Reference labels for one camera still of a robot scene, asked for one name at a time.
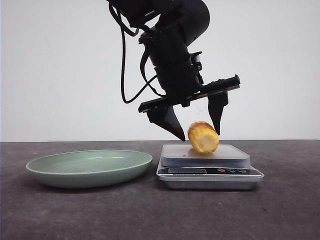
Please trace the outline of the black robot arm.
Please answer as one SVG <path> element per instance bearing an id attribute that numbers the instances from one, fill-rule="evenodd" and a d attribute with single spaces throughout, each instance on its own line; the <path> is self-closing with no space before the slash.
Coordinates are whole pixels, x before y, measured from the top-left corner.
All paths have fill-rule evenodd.
<path id="1" fill-rule="evenodd" d="M 210 118 L 219 132 L 223 109 L 229 102 L 228 91 L 240 86 L 240 78 L 235 75 L 204 84 L 200 54 L 188 51 L 188 46 L 209 26 L 206 4 L 201 0 L 111 0 L 108 8 L 122 36 L 135 37 L 143 31 L 138 39 L 145 47 L 140 72 L 145 73 L 145 64 L 150 60 L 165 92 L 141 103 L 138 111 L 146 113 L 151 123 L 184 140 L 174 106 L 188 107 L 192 101 L 207 97 Z"/>

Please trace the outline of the black pointed image-left gripper finger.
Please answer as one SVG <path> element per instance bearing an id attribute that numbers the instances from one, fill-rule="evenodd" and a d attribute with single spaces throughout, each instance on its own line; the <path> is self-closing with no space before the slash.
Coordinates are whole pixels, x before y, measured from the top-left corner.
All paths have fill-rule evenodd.
<path id="1" fill-rule="evenodd" d="M 173 106 L 153 108 L 147 111 L 151 123 L 170 132 L 181 141 L 185 141 L 185 134 L 174 112 Z"/>

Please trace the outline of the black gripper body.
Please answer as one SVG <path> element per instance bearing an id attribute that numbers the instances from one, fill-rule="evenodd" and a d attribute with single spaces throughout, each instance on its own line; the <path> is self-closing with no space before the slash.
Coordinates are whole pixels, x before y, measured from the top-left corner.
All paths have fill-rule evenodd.
<path id="1" fill-rule="evenodd" d="M 176 66 L 154 68 L 158 82 L 165 91 L 165 95 L 143 102 L 138 111 L 147 112 L 151 109 L 174 105 L 189 106 L 189 102 L 208 97 L 210 95 L 228 92 L 240 87 L 240 78 L 235 75 L 231 78 L 219 79 L 206 85 L 197 66 Z"/>

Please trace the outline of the black pointed image-right gripper finger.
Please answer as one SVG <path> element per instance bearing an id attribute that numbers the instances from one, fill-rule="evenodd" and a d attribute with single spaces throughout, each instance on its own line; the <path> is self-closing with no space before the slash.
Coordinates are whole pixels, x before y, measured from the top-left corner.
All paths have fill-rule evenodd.
<path id="1" fill-rule="evenodd" d="M 221 92 L 208 96 L 208 112 L 212 120 L 214 129 L 218 135 L 221 133 L 221 118 L 223 109 L 228 105 L 228 93 Z"/>

